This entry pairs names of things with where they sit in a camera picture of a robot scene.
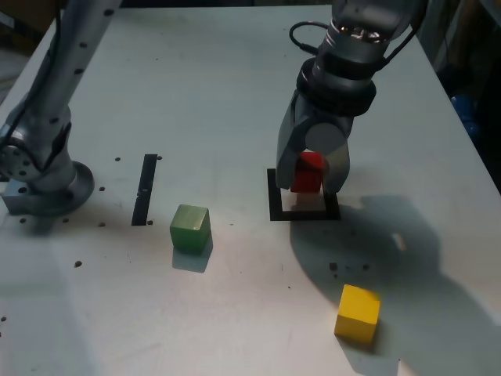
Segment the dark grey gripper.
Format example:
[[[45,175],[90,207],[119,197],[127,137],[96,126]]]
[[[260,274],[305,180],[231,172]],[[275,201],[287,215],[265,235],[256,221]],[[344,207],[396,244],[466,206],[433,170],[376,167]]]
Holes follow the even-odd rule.
[[[353,122],[353,117],[321,110],[294,93],[279,128],[276,185],[292,187],[299,154],[307,147],[323,157],[323,186],[329,193],[338,193],[350,169],[348,141],[342,132],[350,132]]]

